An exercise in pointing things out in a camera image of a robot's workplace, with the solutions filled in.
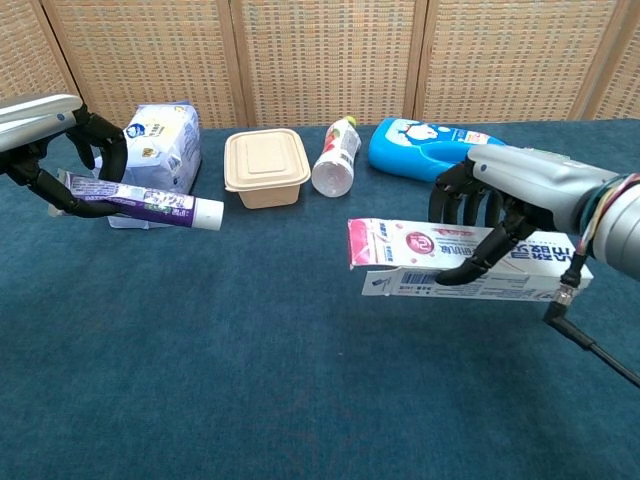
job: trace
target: bottle cap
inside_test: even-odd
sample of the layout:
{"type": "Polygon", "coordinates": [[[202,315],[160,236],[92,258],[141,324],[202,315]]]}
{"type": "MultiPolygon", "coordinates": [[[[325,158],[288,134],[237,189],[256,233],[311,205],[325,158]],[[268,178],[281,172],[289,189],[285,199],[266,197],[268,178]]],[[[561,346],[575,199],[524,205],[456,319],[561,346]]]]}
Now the bottle cap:
{"type": "Polygon", "coordinates": [[[206,198],[196,198],[193,212],[192,228],[204,228],[206,230],[220,230],[224,203],[206,198]]]}

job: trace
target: food container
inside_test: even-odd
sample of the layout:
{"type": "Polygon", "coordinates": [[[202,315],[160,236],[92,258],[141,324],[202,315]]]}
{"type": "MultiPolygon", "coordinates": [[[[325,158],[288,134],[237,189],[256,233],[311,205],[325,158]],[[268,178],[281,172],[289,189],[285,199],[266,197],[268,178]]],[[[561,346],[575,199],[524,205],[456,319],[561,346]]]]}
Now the food container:
{"type": "Polygon", "coordinates": [[[225,144],[224,179],[229,192],[238,192],[247,208],[291,205],[300,185],[311,177],[300,136],[276,128],[231,135],[225,144]]]}

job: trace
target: teal carpet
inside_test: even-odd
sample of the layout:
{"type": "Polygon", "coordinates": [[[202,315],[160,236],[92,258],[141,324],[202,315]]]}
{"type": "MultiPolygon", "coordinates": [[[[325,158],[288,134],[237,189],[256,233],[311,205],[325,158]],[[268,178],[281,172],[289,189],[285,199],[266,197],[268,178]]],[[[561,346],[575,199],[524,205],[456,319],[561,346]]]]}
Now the teal carpet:
{"type": "MultiPolygon", "coordinates": [[[[476,128],[640,171],[640,121],[476,128]]],[[[224,190],[236,131],[203,132],[219,232],[54,219],[0,177],[0,478],[640,478],[640,391],[543,304],[360,296],[347,219],[425,220],[430,191],[369,167],[373,127],[348,196],[260,211],[224,190]]],[[[42,166],[87,173],[62,139],[42,166]]],[[[571,318],[640,369],[640,284],[589,266],[571,318]]]]}

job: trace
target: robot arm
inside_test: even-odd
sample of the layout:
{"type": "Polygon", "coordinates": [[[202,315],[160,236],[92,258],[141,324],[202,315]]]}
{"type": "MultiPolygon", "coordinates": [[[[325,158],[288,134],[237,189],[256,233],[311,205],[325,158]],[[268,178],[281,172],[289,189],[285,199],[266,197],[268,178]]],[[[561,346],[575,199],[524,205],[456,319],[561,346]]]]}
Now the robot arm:
{"type": "Polygon", "coordinates": [[[127,163],[127,143],[122,130],[95,113],[80,97],[68,94],[32,95],[0,103],[0,175],[6,173],[18,185],[59,210],[79,217],[116,213],[115,206],[75,198],[54,176],[42,170],[39,160],[49,142],[66,134],[90,170],[95,168],[91,147],[100,150],[104,166],[100,178],[119,182],[127,163]]]}
{"type": "Polygon", "coordinates": [[[470,258],[441,272],[436,282],[461,285],[476,280],[538,229],[580,235],[544,321],[640,388],[638,375],[566,318],[587,257],[640,280],[640,174],[618,175],[539,150],[478,145],[436,180],[429,221],[458,223],[458,209],[465,201],[462,223],[474,225],[484,197],[485,226],[493,230],[470,258]]]}

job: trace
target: woven wall panel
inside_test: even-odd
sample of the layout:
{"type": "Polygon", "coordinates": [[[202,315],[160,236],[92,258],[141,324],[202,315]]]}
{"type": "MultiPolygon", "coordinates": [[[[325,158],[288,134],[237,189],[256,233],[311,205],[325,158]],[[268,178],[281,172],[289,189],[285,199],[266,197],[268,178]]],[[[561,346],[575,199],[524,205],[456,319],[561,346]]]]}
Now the woven wall panel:
{"type": "MultiPolygon", "coordinates": [[[[189,100],[198,110],[201,127],[242,121],[244,112],[234,105],[232,67],[215,1],[44,4],[94,111],[126,125],[138,104],[189,100]]],[[[229,22],[230,14],[224,20],[229,22]]]]}
{"type": "Polygon", "coordinates": [[[0,2],[0,99],[38,93],[77,93],[42,11],[27,0],[0,2]]]}
{"type": "Polygon", "coordinates": [[[417,116],[438,122],[568,118],[615,4],[432,0],[417,116]]]}
{"type": "MultiPolygon", "coordinates": [[[[415,6],[408,0],[232,2],[255,123],[326,125],[346,114],[377,123],[401,115],[415,6]]],[[[423,25],[416,26],[421,34],[423,25]]]]}
{"type": "Polygon", "coordinates": [[[616,66],[595,118],[640,118],[640,25],[616,66]]]}

